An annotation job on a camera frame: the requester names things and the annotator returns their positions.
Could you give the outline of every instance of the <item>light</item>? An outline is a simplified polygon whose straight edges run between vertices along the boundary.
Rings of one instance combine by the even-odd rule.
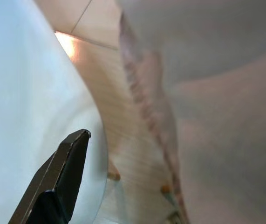
[[[60,33],[60,32],[55,32],[56,38],[58,39],[59,43],[61,44],[62,48],[64,51],[67,53],[69,58],[72,59],[72,57],[75,54],[75,48],[73,45],[73,38],[69,35]]]

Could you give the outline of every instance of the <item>wooden chair leg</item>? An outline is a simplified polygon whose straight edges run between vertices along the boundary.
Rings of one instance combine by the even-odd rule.
[[[108,163],[108,179],[113,181],[120,181],[120,174],[111,160]]]

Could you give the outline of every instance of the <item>beige fabric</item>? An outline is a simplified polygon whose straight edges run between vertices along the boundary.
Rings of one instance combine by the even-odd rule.
[[[128,81],[182,214],[266,224],[266,0],[119,2]]]

